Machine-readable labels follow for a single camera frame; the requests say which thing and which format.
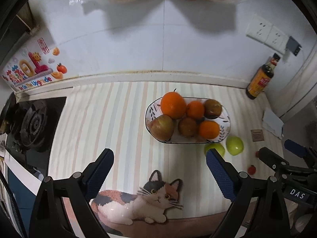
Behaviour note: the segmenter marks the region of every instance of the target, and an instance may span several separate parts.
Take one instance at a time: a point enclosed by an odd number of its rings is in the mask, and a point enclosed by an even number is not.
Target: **screw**
[[[43,179],[43,182],[49,182],[51,180],[51,177],[50,176],[46,176],[44,179]]]
[[[76,172],[76,173],[74,173],[74,174],[73,174],[73,177],[74,177],[75,179],[81,177],[81,172]]]
[[[270,180],[271,180],[272,182],[277,182],[277,179],[276,179],[275,176],[270,176]]]
[[[240,173],[239,173],[239,176],[240,176],[241,178],[247,178],[247,177],[248,177],[248,174],[247,174],[246,172],[240,172]]]

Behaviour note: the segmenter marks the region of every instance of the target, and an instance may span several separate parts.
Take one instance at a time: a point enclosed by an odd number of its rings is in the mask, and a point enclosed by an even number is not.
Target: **bottle label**
[[[267,86],[270,82],[271,78],[268,77],[264,71],[260,68],[256,75],[254,76],[253,80],[249,84],[247,90],[253,97],[257,97],[263,89]]]

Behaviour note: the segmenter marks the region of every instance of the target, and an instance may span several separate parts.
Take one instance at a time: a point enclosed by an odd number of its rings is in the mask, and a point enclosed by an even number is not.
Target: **fruit bowl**
[[[162,115],[162,111],[161,111],[161,99],[156,99],[151,105],[149,105],[149,107],[146,110],[145,113],[145,126],[147,131],[151,134],[150,132],[150,128],[149,128],[149,124],[152,120],[156,119],[157,117],[159,117],[160,115]],[[197,100],[200,101],[201,103],[204,103],[208,98],[196,98],[196,97],[184,97],[186,104],[189,104],[191,101]],[[221,115],[214,119],[214,120],[210,120],[204,117],[205,121],[214,121],[216,123],[219,124],[220,127],[220,133],[219,135],[214,138],[214,139],[204,139],[202,137],[200,137],[199,135],[195,136],[195,137],[184,137],[181,136],[177,127],[174,130],[174,133],[172,135],[172,137],[169,140],[166,141],[160,141],[162,143],[165,144],[205,144],[205,143],[218,143],[223,141],[229,134],[230,129],[231,129],[231,122],[230,122],[230,117],[228,114],[228,111],[226,110],[226,108],[223,106],[222,107],[222,113]],[[178,125],[178,122],[180,121],[180,119],[176,120],[176,124],[175,126]]]

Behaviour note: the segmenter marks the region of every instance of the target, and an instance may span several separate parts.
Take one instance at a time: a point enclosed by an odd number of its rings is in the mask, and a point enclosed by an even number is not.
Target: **orange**
[[[199,135],[204,139],[214,139],[219,135],[220,127],[214,121],[203,121],[199,126]]]
[[[205,107],[199,101],[192,101],[187,105],[186,115],[194,119],[201,119],[205,113]]]
[[[177,92],[168,92],[161,99],[161,110],[170,118],[179,119],[186,113],[186,102]]]

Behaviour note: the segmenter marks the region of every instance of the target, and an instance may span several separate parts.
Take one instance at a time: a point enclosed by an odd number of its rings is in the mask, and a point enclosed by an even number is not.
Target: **small brown card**
[[[264,141],[264,135],[262,130],[251,130],[253,142]]]

